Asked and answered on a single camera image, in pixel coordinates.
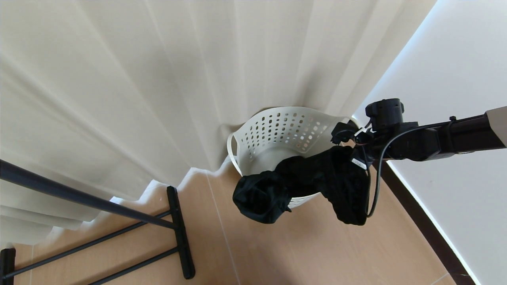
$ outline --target black garment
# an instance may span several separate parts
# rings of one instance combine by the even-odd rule
[[[244,176],[234,191],[234,203],[243,215],[274,223],[292,197],[322,192],[339,220],[364,225],[370,181],[365,171],[350,161],[352,150],[335,146],[308,158],[287,158],[274,171]]]

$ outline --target clothes rack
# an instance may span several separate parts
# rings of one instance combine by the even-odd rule
[[[190,247],[187,239],[187,232],[185,230],[185,223],[183,221],[183,215],[181,211],[181,207],[178,200],[178,193],[175,187],[169,186],[167,187],[167,198],[169,200],[169,210],[163,213],[160,213],[156,216],[148,215],[143,212],[139,212],[130,208],[127,208],[122,205],[115,204],[113,202],[95,197],[93,195],[87,194],[85,192],[73,189],[66,185],[60,184],[33,172],[30,172],[26,169],[18,167],[14,164],[6,162],[4,160],[0,160],[0,179],[9,181],[11,183],[38,191],[40,193],[44,193],[47,195],[55,196],[61,199],[65,199],[71,202],[75,202],[81,205],[85,205],[88,207],[92,207],[95,209],[107,211],[110,213],[115,213],[117,215],[125,216],[128,218],[139,220],[140,222],[126,227],[124,229],[118,230],[116,232],[110,233],[106,236],[98,238],[96,240],[90,241],[88,243],[79,245],[75,248],[67,250],[65,252],[56,254],[49,258],[43,259],[41,261],[35,262],[31,265],[25,266],[23,268],[19,268],[15,270],[14,263],[16,257],[16,249],[15,248],[6,248],[0,252],[0,285],[13,285],[14,284],[14,276],[21,274],[23,272],[32,270],[39,266],[48,264],[60,258],[66,257],[78,251],[89,248],[93,245],[101,243],[103,241],[109,240],[118,235],[124,234],[128,231],[136,229],[140,226],[146,224],[154,224],[157,226],[165,227],[174,230],[176,235],[176,247],[165,251],[161,254],[158,254],[152,258],[144,260],[138,264],[125,268],[117,273],[111,274],[105,278],[97,280],[93,283],[96,284],[104,284],[108,281],[111,281],[117,277],[123,276],[129,272],[132,272],[136,269],[139,269],[143,266],[146,266],[150,263],[153,263],[159,259],[162,259],[166,256],[169,256],[174,253],[179,253],[179,259],[182,265],[183,276],[185,279],[191,279],[195,276],[195,267],[192,260],[192,255],[190,253]],[[162,218],[172,215],[172,222],[163,220]]]

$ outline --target beige curtain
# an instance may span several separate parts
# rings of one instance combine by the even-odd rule
[[[105,199],[178,185],[262,108],[353,114],[434,2],[2,1],[1,158]],[[0,187],[2,242],[98,214]]]

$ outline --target laundry basket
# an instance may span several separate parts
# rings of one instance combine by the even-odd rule
[[[310,157],[334,146],[330,142],[331,131],[338,122],[348,120],[304,107],[267,109],[229,135],[227,151],[242,176],[273,171],[286,158]],[[232,151],[233,138],[237,144],[236,155]],[[318,194],[294,197],[288,207],[297,207]]]

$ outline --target dark brown baseboard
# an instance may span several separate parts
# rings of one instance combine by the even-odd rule
[[[454,282],[456,282],[457,285],[475,284],[458,257],[454,254],[419,203],[417,203],[414,196],[410,194],[409,190],[403,185],[398,176],[394,174],[389,164],[385,161],[382,162],[381,176],[442,261],[445,268],[454,279]]]

